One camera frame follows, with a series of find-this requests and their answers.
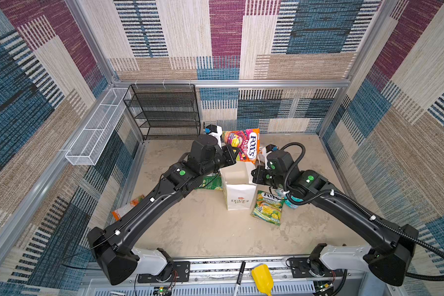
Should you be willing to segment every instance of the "blue packaging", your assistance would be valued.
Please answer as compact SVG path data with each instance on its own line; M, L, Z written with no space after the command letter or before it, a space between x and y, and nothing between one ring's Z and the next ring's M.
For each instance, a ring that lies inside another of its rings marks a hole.
M286 195L283 194L283 191L282 191L281 189L275 189L275 192L277 193L277 195L282 196L283 198L286 197ZM295 198L295 197L293 197L293 196L291 196L291 198L292 198L294 201L302 201L301 198ZM288 207L292 208L292 209L297 209L297 208L299 207L299 206L296 205L296 204L292 204L288 199L286 199L286 200L284 201L284 204L287 205Z

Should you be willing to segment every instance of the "black cable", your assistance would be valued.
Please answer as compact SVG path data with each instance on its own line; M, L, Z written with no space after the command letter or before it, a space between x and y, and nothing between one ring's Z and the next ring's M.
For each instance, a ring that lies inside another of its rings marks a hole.
M133 290L135 291L136 296L136 280L138 279L138 275L135 276L135 281L133 282Z
M296 205L307 204L307 203L310 203L311 201L313 201L314 199L320 197L321 195L328 194L330 192L332 192L332 191L331 190L323 190L323 191L320 191L320 192L316 193L314 196L312 196L311 198L309 198L307 200L303 200L302 202L296 202L295 201L293 204L296 204ZM370 210L367 210L366 208L361 206L361 204L357 203L355 200L353 200L352 198L350 198L347 195L343 194L342 192L334 191L334 195L336 195L338 197L341 197L341 198L345 199L346 201L348 201L349 203L351 203L353 206L355 206L358 210L360 210L368 218L370 218L372 216L375 216L373 212L371 212ZM436 248L434 246L431 246L430 244L428 244L428 243L426 243L426 242L424 242L422 240L414 238L414 237L410 236L409 234L404 233L401 229L392 228L392 227L386 225L385 223L383 223L380 219L373 219L372 221L375 224L390 230L391 232L393 232L393 233L395 233L395 234L397 234L397 235L399 235L399 236L401 236L401 237L403 237L403 238L405 238L405 239L407 239L407 240L409 240L409 241L411 241L411 242L413 242L413 243L415 243L415 244L417 244L417 245L419 245L419 246L421 246L421 247L423 247L423 248L425 248L425 249L427 249L427 250L429 250L429 251L439 255L441 258L444 259L444 252L441 251L440 249L438 249L438 248ZM416 273L407 272L406 276L409 277L409 278L416 278L416 279L427 280L427 281L444 281L444 275L429 276L429 275L422 275L422 274L416 274Z
M184 158L186 158L186 156L188 156L190 154L190 152L184 152L183 155L181 157L179 157L178 163L180 163L181 161L184 160Z
M217 177L219 176L220 171L217 172L217 175L215 175L215 177L209 181L209 183L205 184L204 186L202 186L201 188L206 187L207 185L211 184L212 181L214 181L215 179L217 179Z
M73 268L73 269L82 269L82 270L101 270L100 268L77 267L77 266L67 265L67 264L64 264L64 263L61 263L61 265L65 266L65 267Z
M290 269L295 269L294 266L288 265L288 260L290 260L290 259L291 259L291 258L286 259L286 260L284 261L284 264L285 264L288 268L290 268Z
M301 147L302 151L301 154L298 156L298 158L296 158L295 162L292 163L292 165L289 167L288 172L286 173L286 176L284 177L284 183L283 183L283 190L284 191L288 191L288 178L289 175L291 174L291 172L298 167L298 163L302 160L302 158L304 157L304 154L306 154L306 147L298 142L292 142L292 143L288 143L286 145L284 145L281 150L284 150L286 148L288 148L289 146L299 146ZM291 198L291 195L286 193L286 198L292 203L295 204L293 201L295 201L294 199Z
M158 190L160 190L161 178L163 177L163 175L164 175L164 173L162 173L162 174L160 175L160 179L158 180L158 187L156 188L155 195L158 194ZM146 209L146 206L142 207L142 208L141 208L141 209L135 214L134 217L136 217L136 216L137 216L137 215L138 215L143 209ZM131 219L128 220L125 224L123 224L118 230L124 228L124 227L125 227L130 221L131 221ZM122 244L124 243L125 235L126 235L126 232L124 232L124 233L122 234Z
M71 257L79 256L80 254L84 254L84 253L86 253L86 252L89 252L90 250L95 249L96 247L98 247L98 246L100 246L101 244L105 243L107 240L109 240L109 239L110 239L112 236L114 236L114 235L115 235L115 233L112 234L111 236L109 236L106 240L100 242L99 244L93 246L93 247L90 248L90 249L87 249L87 250L85 250L85 251L79 252L79 253L77 253L77 254L72 254L71 256L68 256L68 257L61 258L61 260L59 260L59 263L60 263L61 265L65 266L65 267L69 267L69 268L72 268L72 269L82 269L82 270L101 270L101 269L96 269L96 268L85 268L85 267L70 266L70 265L64 264L64 263L62 263L62 262L63 262L64 260L66 260L66 259L71 258Z
M340 285L337 287L337 289L334 291L334 293L332 293L331 296L335 296L335 295L337 295L337 293L340 292L340 290L342 289L342 287L345 284L346 279L347 279L347 269L344 269L344 274L342 275L342 281L340 281Z

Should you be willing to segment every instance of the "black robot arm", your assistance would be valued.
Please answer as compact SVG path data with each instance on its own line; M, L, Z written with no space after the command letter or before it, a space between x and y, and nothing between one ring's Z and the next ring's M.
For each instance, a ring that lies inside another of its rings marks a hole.
M199 136L193 141L187 161L173 164L139 204L105 229L95 227L88 233L91 252L112 285L121 283L135 270L140 258L131 249L142 234L201 185L204 176L235 164L238 151L234 149L221 148L213 136Z
M299 143L288 145L298 145L304 150ZM444 275L425 276L407 272L417 244L444 258L444 252L418 240L417 229L409 224L399 226L372 213L313 170L299 171L297 164L304 153L293 161L290 153L275 145L268 145L266 149L269 152L266 155L267 165L259 165L252 171L253 182L283 189L291 203L313 204L354 230L372 247L363 260L379 279L394 286L401 286L405 276L444 281Z

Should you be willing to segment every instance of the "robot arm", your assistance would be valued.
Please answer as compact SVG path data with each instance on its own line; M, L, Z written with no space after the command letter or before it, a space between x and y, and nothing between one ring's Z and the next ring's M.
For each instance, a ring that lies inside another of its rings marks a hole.
M173 164L155 188L120 220L105 229L95 227L87 238L91 252L112 285L129 277L139 256L132 248L166 210L202 184L204 176L235 164L238 151L220 147L216 138L203 134L192 144L187 161Z
M170 269L164 268L164 257L167 259L166 267L170 268L171 264L171 259L164 251L136 252L133 246L156 219L198 187L205 175L235 164L238 151L228 146L220 147L220 136L215 134L216 136L199 136L192 144L187 161L173 164L161 175L160 181L148 196L120 220L105 229L95 227L88 233L90 251L112 285L128 278L139 261L143 265L151 258L163 261L161 268L157 268L153 275L161 271L160 276L166 278L171 273ZM291 155L283 149L274 145L266 148L266 163L269 166L258 166L252 171L254 183L279 187L286 191L289 189L286 197L290 202L298 205L311 203L325 210L370 244L365 248L365 255L356 256L354 253L347 260L337 261L332 261L330 258L333 256L328 256L336 250L320 244L309 257L314 270L321 273L325 268L368 268L379 279L394 286L400 286L405 276L444 281L444 275L425 276L407 272L416 244L444 258L444 252L417 239L418 231L414 227L408 224L400 227L374 215L313 170L299 171L297 163L302 156L294 162ZM292 197L303 201L297 202Z
M304 149L299 143L291 144ZM286 194L286 198L290 202L298 205L311 203L325 210L370 244L363 250L354 251L349 250L349 247L339 247L334 250L335 247L319 244L310 256L310 264L320 274L323 273L323 266L327 269L347 269L357 266L360 268L354 269L370 270L380 280L393 286L401 286L405 276L432 281L444 280L444 275L424 276L407 272L416 244L444 258L444 252L417 239L417 229L409 224L399 226L375 215L313 170L299 171L297 163L302 156L294 162L290 153L283 149L278 149L274 145L268 145L267 149L271 153L266 154L266 165L260 165L252 171L254 183L288 189L289 194ZM292 197L303 201L297 202ZM339 256L341 252L349 253L349 256Z

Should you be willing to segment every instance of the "black marker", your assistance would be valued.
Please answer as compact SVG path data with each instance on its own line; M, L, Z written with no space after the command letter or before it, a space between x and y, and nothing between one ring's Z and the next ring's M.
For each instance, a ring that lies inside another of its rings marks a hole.
M235 291L233 292L233 296L237 296L240 284L242 283L242 276L244 270L245 270L245 261L242 261L242 266L240 266L239 277L237 278L237 283L235 284Z

